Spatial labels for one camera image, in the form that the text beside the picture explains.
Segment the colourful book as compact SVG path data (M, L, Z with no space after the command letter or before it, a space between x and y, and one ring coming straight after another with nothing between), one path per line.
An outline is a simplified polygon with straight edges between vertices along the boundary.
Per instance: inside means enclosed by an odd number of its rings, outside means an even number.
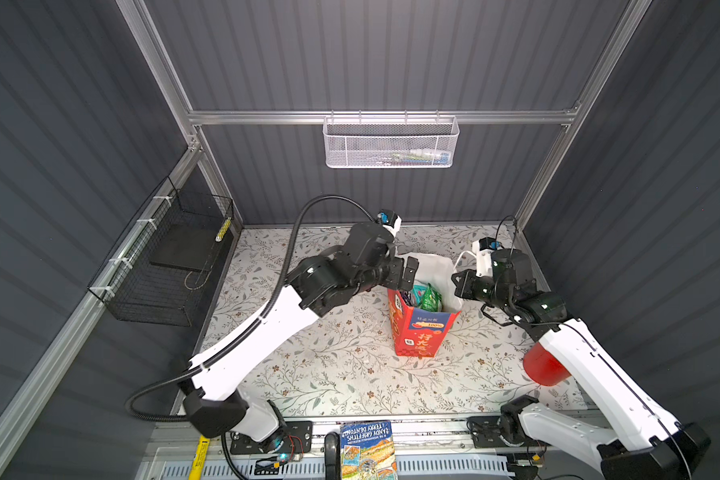
M343 480L397 480L398 467L389 420L347 423L340 430Z

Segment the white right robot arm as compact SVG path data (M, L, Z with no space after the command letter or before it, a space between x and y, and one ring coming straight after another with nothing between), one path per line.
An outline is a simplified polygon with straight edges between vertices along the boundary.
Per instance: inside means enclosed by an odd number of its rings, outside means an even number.
M557 447L606 479L690 479L711 446L697 424L680 423L608 354L586 323L572 317L563 298L542 291L530 257L491 238L474 242L473 269L452 275L455 294L502 310L507 325L523 329L534 345L523 359L528 377L543 386L572 378L608 422L598 427L523 395L501 408L504 443L528 440Z

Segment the teal mint candy bag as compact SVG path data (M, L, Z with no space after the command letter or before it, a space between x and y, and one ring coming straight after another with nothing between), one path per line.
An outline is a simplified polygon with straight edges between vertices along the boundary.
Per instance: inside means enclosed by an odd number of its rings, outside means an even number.
M411 292L410 292L410 299L411 299L411 305L414 307L417 307L424 296L426 295L426 292L428 290L429 286L427 284L421 284L416 283Z

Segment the red pencil cup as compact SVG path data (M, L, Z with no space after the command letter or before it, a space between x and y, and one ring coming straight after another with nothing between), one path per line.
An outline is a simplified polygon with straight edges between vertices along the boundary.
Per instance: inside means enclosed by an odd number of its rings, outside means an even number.
M542 386L555 386L571 376L569 371L541 343L536 343L525 354L523 367L528 377Z

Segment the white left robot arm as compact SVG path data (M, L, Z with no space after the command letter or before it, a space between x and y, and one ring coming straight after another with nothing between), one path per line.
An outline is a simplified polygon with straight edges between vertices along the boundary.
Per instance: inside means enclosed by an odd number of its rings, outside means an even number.
M354 225L345 243L302 259L270 303L216 345L194 356L183 401L188 421L205 437L236 432L264 450L279 447L286 423L277 407L245 392L245 377L286 340L331 310L377 286L410 290L419 263L396 254L402 225L389 211Z

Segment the green spring tea candy bag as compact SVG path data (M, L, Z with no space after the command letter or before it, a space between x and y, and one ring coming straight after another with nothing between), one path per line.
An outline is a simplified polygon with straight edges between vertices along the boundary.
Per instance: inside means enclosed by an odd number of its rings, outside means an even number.
M441 312L443 308L443 298L441 293L432 284L427 285L429 288L426 295L417 307L428 312Z

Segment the red paper gift bag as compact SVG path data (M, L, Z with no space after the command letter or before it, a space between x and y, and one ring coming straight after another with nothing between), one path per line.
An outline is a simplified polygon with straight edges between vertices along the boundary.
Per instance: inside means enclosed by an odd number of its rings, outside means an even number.
M456 266L450 258L435 254L410 253L403 258L419 262L414 285L431 286L442 301L439 310L431 312L410 305L403 292L388 291L394 350L399 357L434 357L462 311L463 302L451 280Z

